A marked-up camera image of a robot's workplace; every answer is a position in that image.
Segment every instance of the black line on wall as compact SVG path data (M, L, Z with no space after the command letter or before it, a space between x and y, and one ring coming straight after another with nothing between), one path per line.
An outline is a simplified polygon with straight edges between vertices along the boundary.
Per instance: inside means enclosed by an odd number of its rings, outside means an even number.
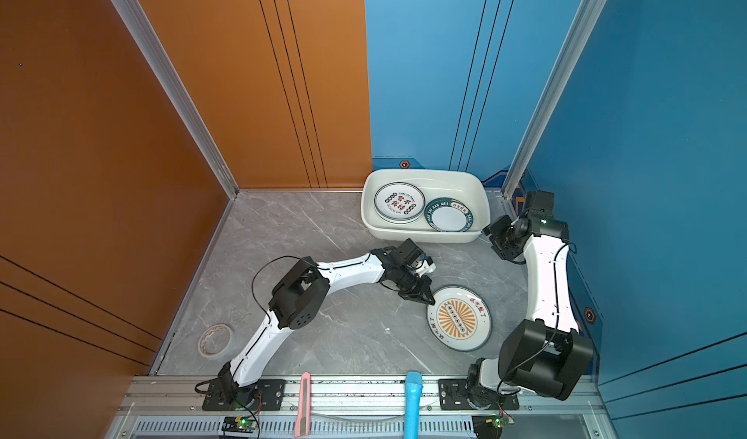
M733 371L734 369L741 369L741 368L744 368L744 367L747 367L747 363L741 364L739 366L733 366L733 367L730 367L730 368L721 369L721 370L715 371L713 373L703 374L701 376L696 376L694 378L685 379L684 381L672 382L671 384L663 385L663 386L660 386L658 388L643 390L641 392L636 392L635 394L626 395L624 397L618 397L617 399L605 400L604 403L617 402L618 400L628 399L630 397L635 397L636 395L648 394L649 392L653 392L654 390L671 388L674 385L685 384L686 382L690 382L690 381L697 381L698 379L703 379L703 378L715 376L716 374L728 373L729 371Z
M493 71L490 73L490 81L488 82L488 90L485 92L485 100L482 101L482 109L480 110L480 118L477 120L477 127L474 128L474 138L472 139L472 147L469 150L469 157L467 157L467 164L465 165L465 172L469 168L469 161L472 160L472 151L474 150L474 144L477 141L477 132L480 130L480 122L482 121L482 114L485 112L485 104L488 101L488 95L490 94L490 86L493 84L493 76L495 75L495 67L498 65L498 57L500 56L500 50L503 48L503 39L506 38L506 29L509 27L509 19L511 19L511 11L513 10L513 3L515 0L511 0L511 6L509 7L509 14L506 16L506 24L503 25L503 35L500 36L500 44L498 46L498 53L495 55L495 63L493 63ZM462 146L462 155L464 154L464 146ZM459 158L459 164L462 165L462 158Z
M60 308L60 307L58 307L58 306L55 306L54 304L51 304L51 303L49 303L49 302L46 302L46 301L44 301L44 300L43 300L43 299L41 299L41 298L37 298L37 297L36 297L36 296L34 296L34 295L31 295L31 294L27 294L27 293L26 293L26 292L24 292L23 290L20 290L20 289L18 289L18 288L15 288L15 287L14 287L13 285L9 285L9 284L7 284L7 283L5 283L5 282L3 282L3 281L0 281L0 285L5 285L6 287L8 287L8 288L10 288L10 289L12 289L12 290L15 290L16 292L18 292L18 293L20 293L20 294L22 294L22 295L26 295L26 296L28 296L29 298L33 298L33 299L35 299L36 301L38 301L38 302L40 302L40 303L44 303L44 304L46 304L46 305L48 305L48 306L51 306L51 307L53 307L54 309L56 309L56 310L58 310L58 311L61 311L62 313L68 314L68 315L70 315L70 316L72 316L72 317L74 317L74 318L76 318L76 319L79 319L79 320L81 320L81 321L83 321L83 322L86 322L86 323L88 323L88 324L90 324L90 325L92 325L92 326L94 326L94 327L97 327L97 328L101 329L102 331L108 332L108 333L110 333L110 334L112 334L112 335L115 335L115 336L117 336L117 337L119 337L119 338L121 338L121 339L123 339L123 340L126 340L126 341L128 341L128 342L130 342L130 343L134 343L134 344L135 344L135 345L137 345L137 346L142 346L142 347L143 347L143 348L144 348L145 350L150 350L151 352L154 352L154 353L156 352L155 350L153 350L153 349L151 349L151 348L148 348L148 347L147 347L147 346L145 346L145 345L141 345L141 344L139 344L139 343L138 343L138 342L136 342L136 341L131 341L130 339L128 339L128 338L126 338L126 337L124 337L124 336L122 336L122 335L119 335L119 334L117 334L117 332L113 332L113 331L110 331L110 330L109 330L109 329L107 329L106 327L101 327L100 325L96 324L95 322L90 322L90 321L88 321L88 320L86 320L86 319L84 319L84 318L82 318L82 317L78 316L77 314L73 314L73 313L71 313L71 312L69 312L69 311L65 311L65 310L63 310L62 308Z
M309 154L312 156L312 167L314 168L314 176L317 178L317 186L321 185L319 181L319 173L317 172L317 163L314 160L314 151L312 150L312 141L309 138L309 129L306 127L306 117L303 115L303 107L301 107L301 97L298 95L298 84L296 84L296 76L293 74L293 63L291 63L291 54L288 53L288 44L285 42L285 33L282 31L282 23L280 22L280 13L278 12L278 2L273 0L275 4L275 15L278 17L278 26L280 26L280 36L282 37L282 44L285 47L285 57L288 59L288 69L291 71L291 80L293 81L293 88L296 90L296 100L298 101L298 111L301 112L301 122L303 123L303 132L306 133L306 143L309 145Z
M635 370L635 371L633 371L631 373L624 374L623 376L618 376L618 377L616 377L614 379L610 379L609 381L604 381L604 382L600 383L599 385L605 385L605 384L609 384L609 383L614 382L614 381L618 381L619 379L622 379L622 378L627 378L628 376L632 376L633 374L638 374L641 371L646 371L647 369L651 369L653 367L661 366L662 364L668 363L669 361L678 360L678 359L683 358L683 357L685 357L687 355L692 355L693 353L697 353L697 352L701 352L703 350L710 349L713 346L720 345L721 343L724 343L724 342L733 341L734 339L740 338L740 337L744 337L745 335L747 335L747 332L742 332L741 334L733 335L732 337L725 338L722 341L718 341L718 342L711 343L710 345L702 346L699 349L696 349L696 350L693 350L693 351L690 351L690 352L687 352L687 353L683 353L682 355L677 355L677 356L672 357L672 358L670 358L668 360L660 361L658 363L652 364L651 366L647 366L645 368L637 369L637 370Z
M49 327L48 325L44 325L44 324L41 324L41 323L39 323L39 322L36 322L36 321L32 321L32 320L30 320L30 319L26 319L26 318L25 318L25 317L23 317L23 316L19 316L18 314L15 314L15 313L11 313L10 311L6 311L6 310L5 310L5 309L3 309L3 308L0 308L0 311L2 311L3 313L6 313L6 314L10 314L11 316L15 316L15 317L17 317L18 319L24 320L24 321L26 321L26 322L30 322L31 324L34 324L34 325L38 325L38 326L40 326L40 327L43 327L44 329L49 329L49 330L50 330L50 331L52 331L52 332L57 332L58 334L60 334L60 335L64 335L65 337L70 337L70 338L71 338L71 339L73 339L73 340L76 340L76 341L79 341L79 342L83 342L83 343L85 343L86 345L90 345L90 346L95 346L95 347L96 347L97 349L100 349L100 350L104 350L105 352L109 352L109 353L111 353L111 354L113 354L113 355L117 355L117 356L120 356L120 357L122 357L122 358L124 358L124 359L126 359L126 360L134 361L134 362L136 362L136 363L138 363L138 364L142 364L142 365L143 365L143 366L145 366L145 367L150 367L150 365L149 365L149 364L145 364L145 363L144 363L144 362L142 362L142 361L138 361L138 360L136 360L136 359L131 359L131 358L130 358L130 357L128 357L128 356L122 355L122 354L120 354L120 353L117 353L117 352L113 352L113 351L111 351L111 350L109 350L109 349L106 349L106 348L104 348L103 346L98 346L98 345L96 345L95 343L87 342L87 341L84 341L83 339L77 338L77 337L76 337L76 336L74 336L74 335L66 334L65 332L61 332L61 331L58 331L57 329L53 329L53 328Z
M472 66L474 65L474 55L477 53L477 43L480 41L480 30L482 29L482 19L485 18L485 7L488 5L488 0L482 4L482 14L480 15L480 25L477 26L477 36L474 38L474 49L472 50L472 61L469 64L469 73L467 73L467 85L465 86L465 95L462 98L462 108L459 110L459 121L456 122L456 133L454 134L454 145L451 148L451 157L449 158L449 170L451 170L451 162L454 159L454 151L456 150L456 140L459 138L459 125L462 123L462 113L465 110L465 101L467 100L467 89L469 89L469 80L472 77Z
M706 405L708 403L723 402L724 400L741 399L742 397L747 397L747 394L732 395L730 397L722 397L720 399L713 399L713 400L705 400L703 402L688 403L687 405L681 405L681 406L678 406L678 407L660 408L659 410L644 411L643 413L636 413L634 415L618 416L616 418L610 418L610 419L612 421L615 421L615 420L624 420L625 418L632 418L634 416L651 415L652 413L661 413L662 411L678 410L680 408L687 408L687 407L696 407L696 406L699 406L699 405Z
M298 45L298 36L296 35L296 25L293 23L293 13L291 12L291 1L285 0L288 3L288 15L291 17L291 27L293 28L293 38L296 41L296 51L298 52L298 61L301 63L301 76L303 77L303 86L306 89L306 99L309 101L309 112L312 115L312 126L314 127L314 136L317 139L317 149L319 149L319 162L322 165L322 175L324 176L324 185L330 187L326 179L326 170L324 169L324 156L322 155L322 147L319 144L319 134L317 133L317 123L314 120L314 108L312 107L312 98L309 95L309 84L306 82L306 72L303 70L303 59L301 58L301 48Z
M490 44L493 42L493 32L495 31L495 22L498 21L498 12L500 10L500 3L503 0L498 0L498 6L495 8L495 16L493 17L493 26L490 28L490 37L488 38L488 48L485 50L485 58L482 60L482 69L480 70L480 78L477 80L477 90L474 91L474 100L472 101L472 110L470 110L469 121L467 122L467 131L465 132L465 142L462 144L462 154L459 155L459 163L456 164L456 169L462 166L462 156L465 154L465 145L467 144L467 136L469 136L469 126L472 124L472 116L474 115L474 106L477 104L477 96L480 95L480 85L482 83L482 74L485 72L485 64L488 62L488 53L490 53Z
M280 72L280 62L278 61L278 55L275 52L275 44L273 43L273 36L270 33L270 25L267 24L267 15L265 15L265 7L262 5L262 0L259 0L259 8L262 10L262 17L265 18L265 27L267 28L267 36L270 38L270 46L273 48L273 55L275 56L275 65L278 67L278 76L280 76L280 84L282 85L282 91L285 93L285 102L288 104L288 113L291 115L291 122L293 123L293 129L296 132L296 141L298 141L298 150L301 152L301 161L303 162L303 169L306 171L306 180L309 182L309 187L312 187L312 178L309 176L309 168L306 166L306 158L303 156L303 149L301 148L301 139L298 136L298 128L296 128L296 120L293 117L293 110L291 110L291 101L288 99L288 91L285 90L285 82L282 79L282 73Z
M54 287L57 287L57 288L59 288L59 289L60 289L60 290L62 290L63 292L65 292L65 293L68 293L68 294L70 294L70 295L73 295L74 297L76 297L76 298L77 298L77 299L79 299L79 300L85 301L86 303L90 304L91 306L95 307L96 309L100 309L101 311L103 311L103 312L107 313L108 315L110 315L110 316L113 316L113 317L116 317L116 318L117 318L118 320L120 320L120 321L122 321L122 322L125 322L126 324L129 324L129 325L131 325L132 327L134 327L134 328L136 328L136 329L138 329L138 330L140 330L140 331L143 331L143 332L145 332L146 334L148 334L148 335L150 335L150 336L152 336L152 337L155 337L155 338L157 338L157 339L158 339L159 341L163 341L163 339L162 339L162 338L160 338L159 336L157 336L157 335L154 335L154 334L151 334L150 332L146 331L145 329L143 329L143 328L141 328L141 327L138 327L137 325L135 325L135 324L133 324L132 322L129 322L129 321L127 321L127 320L123 319L122 317L119 317L119 316L117 316L117 314L115 314L115 313L112 313L111 311L107 311L107 310L105 310L105 309L104 309L104 308L102 308L101 306L98 306L98 304L95 304L95 303L91 303L90 301L88 301L87 299L83 298L82 296L79 296L79 295L76 295L76 294L72 293L72 292L71 292L70 290L68 290L67 288L64 288L64 287L61 287L60 285L57 285L57 284L55 284L54 282L52 282L52 281L51 281L51 280L49 280L48 278L44 278L44 277L40 276L39 274L35 273L34 271L32 271L32 270L30 270L30 269L27 269L26 267L22 266L21 264L18 264L18 263L14 262L14 261L11 261L10 259L8 259L7 257L5 257L5 256L3 256L3 255L0 255L0 258L1 258L1 259L3 259L3 260L4 260L4 261L6 261L6 262L8 262L8 263L10 263L10 264L12 264L12 265L14 265L14 266L18 267L19 269L23 269L24 271L26 271L27 273L30 273L31 275L33 275L33 276L35 276L35 277L41 278L41 279L42 279L42 280L43 280L44 282L46 282L46 283L48 283L48 284L50 284L50 285L52 285L52 286L54 286Z

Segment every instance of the round plate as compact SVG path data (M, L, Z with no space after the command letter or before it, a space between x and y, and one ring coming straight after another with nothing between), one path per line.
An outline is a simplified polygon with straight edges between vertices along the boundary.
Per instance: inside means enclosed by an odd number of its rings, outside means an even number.
M409 183L389 183L379 188L373 197L373 205L383 220L408 223L423 213L425 196Z
M427 309L428 327L444 345L470 352L488 341L490 313L480 296L466 288L444 287L433 297L435 304Z
M452 198L438 198L425 207L425 220L438 231L467 231L472 227L472 212Z

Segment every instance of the black mounting plate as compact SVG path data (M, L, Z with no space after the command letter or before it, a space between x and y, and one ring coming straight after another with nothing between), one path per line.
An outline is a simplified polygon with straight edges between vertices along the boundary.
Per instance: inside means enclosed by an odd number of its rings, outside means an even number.
M439 398L441 400L442 410L477 410L473 408L467 400L467 390L465 384L467 380L464 378L445 378L438 380L438 392L441 394ZM518 397L516 394L513 395L501 395L498 396L499 400L503 401L504 410L518 410ZM498 410L498 403L492 403L487 408L481 408L482 410Z
M255 411L259 408L259 394L262 395L262 411L278 411L285 393L285 379L260 379L257 384L240 388L236 392L233 405L226 404L220 383L215 378L210 381L205 401L202 402L203 411L244 410Z

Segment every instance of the stack of plates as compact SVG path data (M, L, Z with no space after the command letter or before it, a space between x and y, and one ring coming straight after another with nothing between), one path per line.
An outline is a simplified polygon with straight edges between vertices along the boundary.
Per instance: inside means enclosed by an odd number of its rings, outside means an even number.
M410 223L423 213L428 224L437 231L467 231L474 221L472 212L461 201L437 198L426 205L425 195L410 183L389 183L377 191L373 205L383 220L390 223Z

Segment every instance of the orange wall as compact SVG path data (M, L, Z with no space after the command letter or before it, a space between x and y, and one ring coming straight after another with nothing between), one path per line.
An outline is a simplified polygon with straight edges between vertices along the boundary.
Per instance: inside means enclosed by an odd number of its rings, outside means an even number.
M0 430L101 437L227 197L109 0L0 0L0 28Z
M138 0L240 187L371 171L364 0Z

